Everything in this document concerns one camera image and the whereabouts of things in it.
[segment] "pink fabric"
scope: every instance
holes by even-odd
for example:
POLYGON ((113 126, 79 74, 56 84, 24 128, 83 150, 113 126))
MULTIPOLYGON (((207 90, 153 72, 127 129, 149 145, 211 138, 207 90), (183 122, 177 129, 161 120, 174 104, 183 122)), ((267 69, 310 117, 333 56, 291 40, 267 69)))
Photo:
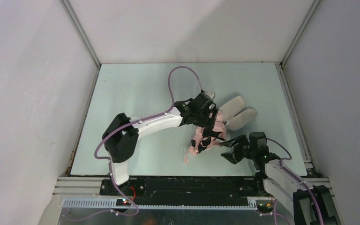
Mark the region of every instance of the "pink fabric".
MULTIPOLYGON (((188 152, 186 153, 185 157, 184 157, 184 162, 188 163, 188 158, 187 158, 187 154, 188 153, 192 153, 193 155, 197 155, 198 154, 198 146, 201 143, 202 140, 206 140, 208 139, 208 137, 203 137, 202 133, 203 133, 203 129, 202 127, 196 127, 196 131, 195 131, 195 135, 193 140, 195 140, 195 146, 190 146, 188 148, 188 152)), ((221 113, 221 111, 218 111, 218 114, 216 116, 216 122, 215 122, 215 126, 213 128, 213 131, 216 132, 221 132, 221 134, 219 134, 218 136, 220 138, 225 139, 225 126, 224 126, 224 122, 223 122, 223 114, 221 113)), ((211 137, 210 143, 208 144, 208 147, 205 150, 209 150, 212 148, 213 145, 219 145, 218 142, 216 142, 215 137, 211 137)))

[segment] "purple cable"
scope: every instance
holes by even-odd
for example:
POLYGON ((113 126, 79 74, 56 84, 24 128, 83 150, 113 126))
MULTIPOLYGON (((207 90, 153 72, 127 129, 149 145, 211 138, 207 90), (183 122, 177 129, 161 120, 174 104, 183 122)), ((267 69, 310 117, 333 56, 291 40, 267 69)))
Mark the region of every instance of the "purple cable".
MULTIPOLYGON (((273 215, 273 214, 271 214, 271 213, 260 213, 259 211, 255 211, 255 212, 256 212, 257 214, 261 215, 261 216, 272 216, 272 215, 273 215)), ((277 216, 282 217, 282 218, 287 222, 288 225, 291 224, 291 223, 289 222, 288 218, 286 218, 284 215, 277 213, 277 216)))
MULTIPOLYGON (((283 165, 283 163, 282 163, 283 160, 291 160, 291 159, 292 159, 292 155, 289 153, 289 151, 288 151, 284 146, 282 146, 282 145, 281 145, 280 143, 278 143, 277 141, 272 140, 272 139, 270 139, 270 138, 267 138, 267 140, 270 140, 270 141, 276 143, 276 144, 279 145, 283 150, 285 150, 286 153, 288 153, 289 158, 281 158, 281 159, 279 160, 279 166, 281 167, 281 169, 283 169, 285 172, 287 172, 291 177, 293 177, 295 180, 297 180, 297 182, 299 182, 305 189, 307 189, 308 193, 309 193, 310 196, 311 196, 311 199, 312 199, 313 202, 314 202, 315 208, 316 208, 316 210, 317 210, 319 223, 320 223, 320 225, 324 225, 324 224, 323 224, 322 213, 321 213, 321 210, 320 210, 320 208, 319 208, 319 206, 318 206, 318 202, 317 202, 317 200, 316 200, 313 192, 310 190, 310 188, 307 186, 307 184, 305 184, 305 183, 303 182, 303 179, 302 179, 299 175, 297 175, 297 174, 295 174, 294 172, 292 172, 290 169, 288 169, 288 167, 287 167, 286 165, 283 165)), ((276 219, 276 217, 275 217, 275 215, 276 215, 276 212, 275 212, 275 208, 276 208, 276 207, 275 207, 275 206, 276 206, 276 204, 274 203, 274 220, 277 221, 277 219, 276 219)))
POLYGON ((178 67, 173 68, 173 69, 170 71, 169 76, 168 76, 168 88, 169 88, 170 97, 171 97, 171 99, 172 99, 172 105, 169 107, 169 109, 166 110, 166 111, 164 111, 164 112, 161 112, 161 113, 158 113, 158 114, 155 114, 155 115, 152 115, 152 116, 148 116, 148 117, 146 117, 146 118, 142 118, 142 119, 139 119, 139 120, 135 120, 135 121, 133 121, 133 122, 130 122, 130 123, 127 123, 127 124, 125 124, 125 125, 120 126, 119 128, 117 128, 117 129, 113 130, 111 133, 109 133, 109 134, 100 142, 100 144, 98 144, 96 150, 94 151, 94 157, 95 157, 96 159, 108 159, 108 160, 109 160, 109 162, 108 162, 108 168, 109 168, 109 170, 110 170, 110 179, 111 179, 111 181, 112 181, 115 189, 120 193, 120 195, 122 195, 124 198, 128 199, 128 200, 130 201, 131 205, 135 206, 135 208, 136 208, 136 213, 133 213, 133 214, 125 214, 125 213, 121 213, 121 212, 116 212, 116 213, 118 213, 118 214, 121 214, 121 215, 124 215, 124 216, 134 216, 134 215, 136 215, 137 213, 139 213, 139 208, 137 207, 137 205, 136 205, 130 198, 128 198, 123 192, 121 192, 121 190, 119 189, 118 185, 115 183, 115 179, 114 179, 114 176, 113 176, 113 168, 112 168, 112 166, 111 166, 111 158, 110 158, 110 157, 107 157, 107 156, 105 156, 105 157, 98 156, 98 155, 97 155, 98 150, 104 145, 104 143, 105 143, 108 139, 110 139, 110 137, 112 137, 112 136, 113 136, 114 134, 116 134, 117 132, 119 132, 119 131, 121 131, 121 130, 123 130, 123 129, 131 126, 131 125, 133 125, 133 124, 136 124, 136 123, 140 122, 140 120, 144 120, 144 121, 145 121, 145 120, 151 120, 151 119, 153 119, 153 118, 156 118, 156 117, 159 117, 159 116, 163 116, 165 113, 170 112, 170 111, 174 108, 174 97, 173 97, 173 92, 172 92, 172 88, 171 88, 171 85, 170 85, 170 78, 172 77, 172 73, 173 73, 175 70, 180 69, 180 68, 188 69, 189 71, 191 71, 191 72, 195 75, 195 77, 196 77, 197 80, 198 80, 199 86, 201 87, 201 91, 202 91, 201 80, 199 79, 198 74, 196 74, 196 72, 195 72, 193 69, 191 69, 191 68, 189 68, 189 67, 186 67, 186 66, 178 66, 178 67))

